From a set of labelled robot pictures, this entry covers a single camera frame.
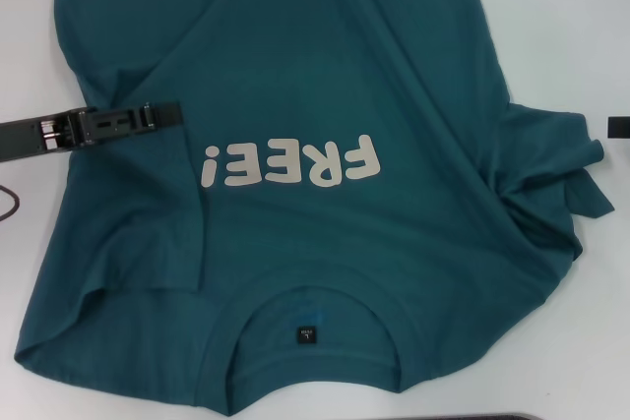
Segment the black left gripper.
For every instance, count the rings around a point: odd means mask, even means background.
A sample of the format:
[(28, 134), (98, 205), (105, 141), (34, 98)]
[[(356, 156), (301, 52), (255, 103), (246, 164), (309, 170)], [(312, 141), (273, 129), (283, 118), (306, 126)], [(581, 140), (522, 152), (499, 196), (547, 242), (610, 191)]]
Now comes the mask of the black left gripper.
[(178, 102), (111, 110), (84, 109), (0, 123), (0, 162), (93, 146), (178, 126)]

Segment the teal FREE print T-shirt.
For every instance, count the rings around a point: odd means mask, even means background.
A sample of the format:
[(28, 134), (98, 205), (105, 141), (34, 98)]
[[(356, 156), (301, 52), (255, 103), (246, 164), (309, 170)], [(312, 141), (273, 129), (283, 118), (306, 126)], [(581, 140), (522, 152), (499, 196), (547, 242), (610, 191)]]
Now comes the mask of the teal FREE print T-shirt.
[(479, 0), (55, 0), (89, 106), (181, 123), (72, 153), (15, 359), (231, 415), (480, 359), (611, 203), (580, 114), (511, 101)]

